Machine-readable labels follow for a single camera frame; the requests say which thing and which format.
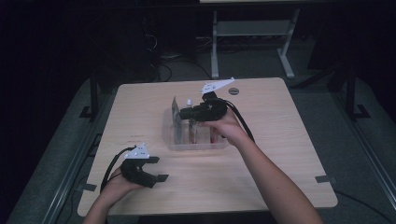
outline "wooden table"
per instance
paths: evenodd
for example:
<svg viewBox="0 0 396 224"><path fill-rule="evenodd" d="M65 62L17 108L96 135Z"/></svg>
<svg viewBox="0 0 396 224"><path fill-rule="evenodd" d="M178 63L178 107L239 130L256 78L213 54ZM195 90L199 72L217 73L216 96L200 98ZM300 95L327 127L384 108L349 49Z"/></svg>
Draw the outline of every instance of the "wooden table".
<svg viewBox="0 0 396 224"><path fill-rule="evenodd" d="M153 189L131 192L110 210L110 215L159 215L233 211L262 211L268 207L253 182L237 149L176 151L162 138L163 114L176 96L179 105L188 98L202 102L204 81L122 85L92 165L78 213L85 216L99 195L105 171L113 157L126 147L145 143L157 164L143 169L153 175L169 175ZM228 89L237 88L231 95ZM333 207L337 199L306 132L289 91L280 78L237 79L216 91L231 101L253 132L257 145L306 194L316 208ZM120 157L115 168L123 158Z"/></svg>

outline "dark background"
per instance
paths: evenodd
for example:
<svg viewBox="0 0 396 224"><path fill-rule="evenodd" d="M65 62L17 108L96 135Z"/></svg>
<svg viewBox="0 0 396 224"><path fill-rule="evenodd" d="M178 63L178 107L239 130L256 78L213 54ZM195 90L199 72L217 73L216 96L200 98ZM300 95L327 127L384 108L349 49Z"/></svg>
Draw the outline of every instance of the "dark background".
<svg viewBox="0 0 396 224"><path fill-rule="evenodd" d="M195 37L210 36L210 25L199 25L211 24L210 10L108 10L135 2L1 2L0 222L7 220L90 74L98 76L103 91L121 83L150 82L155 78L150 63L158 55L146 50L152 44L146 35L156 35L164 49L178 49L192 58ZM395 9L390 1L304 7L294 35L318 39L312 68L357 59L358 76L373 88L393 120Z"/></svg>

